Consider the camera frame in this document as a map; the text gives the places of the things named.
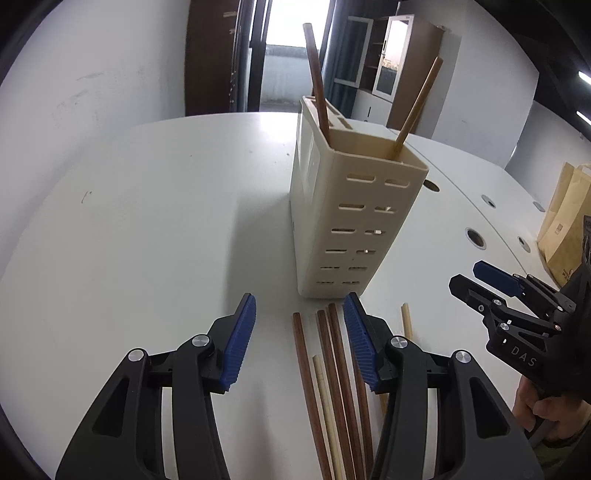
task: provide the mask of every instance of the ribbed blue pad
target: ribbed blue pad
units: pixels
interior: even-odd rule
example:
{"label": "ribbed blue pad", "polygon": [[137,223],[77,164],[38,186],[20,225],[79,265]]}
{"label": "ribbed blue pad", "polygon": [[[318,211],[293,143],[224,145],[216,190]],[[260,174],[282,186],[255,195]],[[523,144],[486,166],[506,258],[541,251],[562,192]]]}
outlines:
{"label": "ribbed blue pad", "polygon": [[361,376],[363,381],[369,385],[369,389],[374,391],[379,383],[376,351],[350,295],[345,297],[343,312],[349,340],[353,344],[355,359],[359,365]]}
{"label": "ribbed blue pad", "polygon": [[523,292],[519,281],[513,275],[509,275],[483,260],[474,264],[472,272],[478,280],[482,280],[507,296],[518,297]]}
{"label": "ribbed blue pad", "polygon": [[251,339],[252,329],[256,320],[256,300],[253,295],[248,297],[232,336],[228,341],[223,356],[223,372],[220,377],[220,385],[227,392],[230,386],[238,379],[240,367],[244,360],[248,341]]}

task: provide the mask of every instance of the human hand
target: human hand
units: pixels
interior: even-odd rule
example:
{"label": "human hand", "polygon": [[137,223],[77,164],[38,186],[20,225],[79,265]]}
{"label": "human hand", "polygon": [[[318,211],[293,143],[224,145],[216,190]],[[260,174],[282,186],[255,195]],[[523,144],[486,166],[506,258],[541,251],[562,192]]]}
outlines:
{"label": "human hand", "polygon": [[535,385],[521,377],[515,393],[513,415],[517,423],[528,431],[535,426],[535,417],[557,422],[546,436],[547,440],[567,439],[580,432],[587,424],[591,406],[573,395],[539,399]]}

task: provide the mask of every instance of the chopstick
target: chopstick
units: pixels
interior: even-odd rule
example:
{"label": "chopstick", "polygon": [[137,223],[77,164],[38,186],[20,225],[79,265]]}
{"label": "chopstick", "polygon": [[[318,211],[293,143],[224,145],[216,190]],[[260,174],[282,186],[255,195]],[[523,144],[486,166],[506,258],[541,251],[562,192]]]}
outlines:
{"label": "chopstick", "polygon": [[320,472],[322,473],[323,480],[332,480],[329,458],[326,452],[326,444],[324,443],[324,437],[322,435],[320,415],[318,414],[318,406],[316,404],[316,395],[314,394],[314,384],[312,383],[310,364],[308,363],[308,350],[306,349],[304,329],[301,324],[301,316],[297,312],[293,314],[293,329],[296,342],[295,352],[300,366],[301,383],[304,387],[306,408],[308,409],[308,418],[310,419],[312,438],[314,439],[314,445],[316,446],[316,455],[318,456],[318,463],[320,464]]}
{"label": "chopstick", "polygon": [[355,359],[355,353],[351,347],[351,360],[353,362],[353,374],[355,376],[355,390],[357,391],[357,403],[359,405],[359,417],[361,418],[361,437],[363,438],[363,457],[365,458],[365,478],[371,477],[374,468],[374,443],[371,438],[371,422],[369,420],[369,407],[365,383],[361,377],[359,365]]}
{"label": "chopstick", "polygon": [[318,123],[320,125],[320,131],[324,135],[328,145],[330,145],[329,116],[326,111],[324,84],[322,83],[322,71],[320,68],[320,59],[318,58],[318,50],[316,49],[316,40],[314,39],[314,30],[312,30],[311,23],[305,23],[303,27],[306,38],[306,50],[308,52],[308,63],[310,64],[310,73],[312,74],[316,110],[318,111]]}
{"label": "chopstick", "polygon": [[322,357],[324,358],[326,376],[329,381],[330,399],[332,400],[333,410],[335,411],[336,430],[339,437],[340,451],[343,455],[343,464],[345,466],[345,477],[347,480],[355,480],[355,469],[353,467],[353,456],[351,454],[349,436],[347,434],[343,401],[340,395],[339,380],[337,378],[335,359],[330,344],[329,329],[324,310],[318,310],[317,320],[320,346],[322,347]]}
{"label": "chopstick", "polygon": [[349,432],[349,441],[353,454],[353,466],[355,467],[356,477],[361,479],[363,478],[361,440],[359,438],[359,430],[357,427],[357,417],[355,416],[355,404],[353,403],[349,369],[347,368],[347,361],[345,360],[343,337],[340,332],[339,314],[336,311],[336,305],[334,303],[329,304],[329,327],[333,350],[335,352],[336,368],[339,374],[340,391],[343,395],[343,403],[345,404],[345,418],[347,420],[347,430]]}
{"label": "chopstick", "polygon": [[330,395],[328,385],[324,376],[324,363],[320,355],[312,357],[314,371],[316,372],[316,383],[320,392],[320,402],[322,403],[322,413],[324,415],[324,424],[326,425],[326,434],[329,438],[330,457],[332,459],[333,472],[335,480],[343,480],[345,477],[345,466],[343,464],[343,455],[339,447],[339,440],[336,433],[335,413],[330,404]]}
{"label": "chopstick", "polygon": [[402,328],[404,329],[404,336],[413,341],[413,324],[410,321],[410,309],[408,303],[403,303],[400,307],[402,311]]}
{"label": "chopstick", "polygon": [[427,75],[427,78],[425,79],[425,83],[423,84],[421,91],[418,93],[418,97],[415,100],[414,105],[411,108],[407,119],[404,121],[404,124],[402,125],[402,128],[400,130],[400,133],[398,134],[398,138],[396,139],[396,142],[394,143],[394,148],[392,149],[392,158],[391,158],[392,160],[396,160],[398,158],[398,156],[400,155],[400,152],[402,151],[402,146],[404,145],[404,141],[408,137],[408,134],[410,133],[410,131],[413,129],[413,126],[414,126],[415,122],[417,121],[417,118],[418,118],[419,114],[421,113],[421,110],[423,110],[423,106],[425,105],[425,102],[427,101],[427,96],[429,95],[429,92],[431,91],[431,87],[433,86],[433,83],[435,83],[435,79],[437,78],[437,74],[439,73],[439,70],[441,69],[442,63],[443,63],[443,60],[441,59],[441,57],[437,57],[435,59],[435,61],[433,62],[433,66],[431,66],[431,70],[429,71],[429,74]]}

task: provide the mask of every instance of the silver bolt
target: silver bolt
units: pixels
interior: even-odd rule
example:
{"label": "silver bolt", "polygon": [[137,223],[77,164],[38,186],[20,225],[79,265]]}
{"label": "silver bolt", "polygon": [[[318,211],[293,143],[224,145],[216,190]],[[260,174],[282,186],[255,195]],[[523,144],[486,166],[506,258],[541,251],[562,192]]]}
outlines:
{"label": "silver bolt", "polygon": [[129,355],[127,356],[127,358],[129,358],[129,361],[131,361],[131,362],[138,362],[143,357],[144,357],[144,352],[139,349],[130,351]]}
{"label": "silver bolt", "polygon": [[209,337],[207,335],[197,335],[193,337],[191,343],[194,346],[206,346],[209,343]]}
{"label": "silver bolt", "polygon": [[394,348],[406,348],[408,345],[408,340],[399,336],[392,337],[392,340],[390,340],[390,345],[392,345]]}
{"label": "silver bolt", "polygon": [[470,360],[472,360],[472,357],[470,356],[470,354],[468,352],[465,352],[464,350],[460,350],[459,352],[456,352],[456,360],[458,362],[466,364]]}

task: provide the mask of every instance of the ceiling light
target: ceiling light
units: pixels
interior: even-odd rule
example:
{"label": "ceiling light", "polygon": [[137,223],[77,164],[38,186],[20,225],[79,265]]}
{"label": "ceiling light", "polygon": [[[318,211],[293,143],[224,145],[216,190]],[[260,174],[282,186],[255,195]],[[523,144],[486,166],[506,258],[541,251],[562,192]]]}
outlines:
{"label": "ceiling light", "polygon": [[580,116],[583,120],[585,120],[589,125],[591,125],[591,120],[589,120],[586,116],[584,116],[581,112],[577,112],[577,115]]}
{"label": "ceiling light", "polygon": [[579,72],[579,77],[591,85],[591,77],[589,75],[585,75],[583,72]]}

